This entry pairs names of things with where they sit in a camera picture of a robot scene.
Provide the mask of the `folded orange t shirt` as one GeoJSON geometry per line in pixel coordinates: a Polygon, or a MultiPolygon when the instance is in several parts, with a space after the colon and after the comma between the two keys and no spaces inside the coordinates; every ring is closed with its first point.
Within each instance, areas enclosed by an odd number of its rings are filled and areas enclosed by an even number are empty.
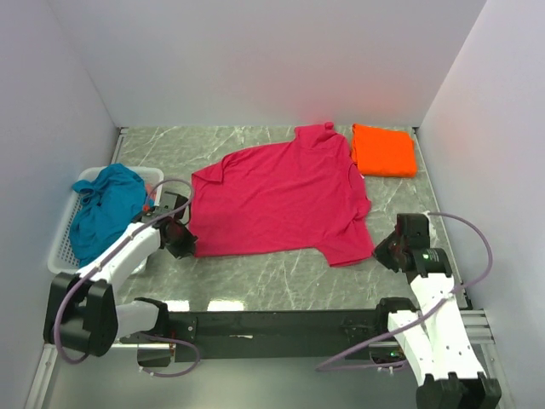
{"type": "Polygon", "coordinates": [[[363,176],[412,178],[415,143],[407,132],[362,124],[352,127],[351,158],[363,176]]]}

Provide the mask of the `pink t shirt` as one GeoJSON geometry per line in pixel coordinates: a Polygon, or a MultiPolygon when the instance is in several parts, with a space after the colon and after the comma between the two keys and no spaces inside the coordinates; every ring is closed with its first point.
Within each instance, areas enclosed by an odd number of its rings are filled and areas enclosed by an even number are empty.
{"type": "Polygon", "coordinates": [[[331,267],[371,257],[371,202],[332,123],[299,126],[292,141],[251,147],[192,174],[196,255],[312,248],[331,267]]]}

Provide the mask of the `white plastic laundry basket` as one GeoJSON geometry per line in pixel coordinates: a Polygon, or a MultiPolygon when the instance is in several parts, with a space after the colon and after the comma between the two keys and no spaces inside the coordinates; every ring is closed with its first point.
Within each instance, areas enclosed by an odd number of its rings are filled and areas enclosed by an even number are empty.
{"type": "MultiPolygon", "coordinates": [[[[145,184],[155,186],[164,179],[164,173],[158,168],[130,166],[129,169],[138,174],[145,184]]],[[[79,269],[79,260],[73,254],[69,233],[75,215],[81,210],[81,198],[79,193],[71,190],[49,252],[47,265],[52,274],[61,272],[74,274],[79,269]]]]}

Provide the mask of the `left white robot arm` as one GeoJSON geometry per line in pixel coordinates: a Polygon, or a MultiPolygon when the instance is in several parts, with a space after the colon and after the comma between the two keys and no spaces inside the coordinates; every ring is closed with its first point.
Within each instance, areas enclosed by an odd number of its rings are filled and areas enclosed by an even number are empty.
{"type": "Polygon", "coordinates": [[[182,221],[192,198],[168,193],[165,205],[143,210],[106,251],[76,273],[56,274],[49,289],[43,339],[61,357],[77,364],[100,357],[121,337],[141,334],[163,341],[170,331],[165,302],[140,297],[118,304],[117,293],[150,255],[167,250],[175,258],[193,256],[197,238],[182,221]]]}

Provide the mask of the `black base beam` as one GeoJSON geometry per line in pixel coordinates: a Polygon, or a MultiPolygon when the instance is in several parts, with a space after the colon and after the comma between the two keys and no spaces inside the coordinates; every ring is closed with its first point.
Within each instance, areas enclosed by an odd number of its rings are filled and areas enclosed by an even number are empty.
{"type": "Polygon", "coordinates": [[[195,345],[205,360],[329,358],[387,332],[387,311],[171,312],[158,333],[195,345]]]}

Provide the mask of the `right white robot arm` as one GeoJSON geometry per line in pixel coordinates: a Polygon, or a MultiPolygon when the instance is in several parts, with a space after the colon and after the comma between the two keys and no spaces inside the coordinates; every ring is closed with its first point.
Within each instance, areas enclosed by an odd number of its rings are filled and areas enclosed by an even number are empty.
{"type": "Polygon", "coordinates": [[[374,257],[403,273],[416,297],[383,298],[373,322],[378,337],[401,347],[417,381],[417,407],[496,408],[500,383],[486,375],[473,350],[456,301],[462,288],[446,252],[431,246],[428,217],[399,214],[374,257]]]}

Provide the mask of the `aluminium frame rail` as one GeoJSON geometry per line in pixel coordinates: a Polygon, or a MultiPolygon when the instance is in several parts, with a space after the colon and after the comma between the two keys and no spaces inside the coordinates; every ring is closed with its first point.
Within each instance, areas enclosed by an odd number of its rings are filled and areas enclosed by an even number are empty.
{"type": "MultiPolygon", "coordinates": [[[[493,337],[484,312],[470,309],[460,311],[472,347],[491,343],[493,337]]],[[[121,346],[136,348],[139,365],[151,374],[157,374],[160,368],[166,367],[170,362],[186,362],[190,366],[196,366],[199,361],[204,360],[199,349],[192,343],[167,337],[151,337],[142,332],[119,338],[110,349],[121,346]]],[[[335,356],[347,360],[353,369],[370,367],[393,370],[409,366],[397,341],[385,334],[358,343],[335,356]]]]}

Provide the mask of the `blue t shirt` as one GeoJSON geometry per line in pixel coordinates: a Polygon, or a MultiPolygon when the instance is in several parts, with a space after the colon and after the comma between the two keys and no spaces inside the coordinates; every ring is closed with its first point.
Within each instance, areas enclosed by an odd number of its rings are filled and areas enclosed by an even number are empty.
{"type": "Polygon", "coordinates": [[[69,239],[74,256],[84,267],[118,240],[146,200],[144,180],[122,164],[111,164],[92,181],[72,185],[81,196],[69,239]]]}

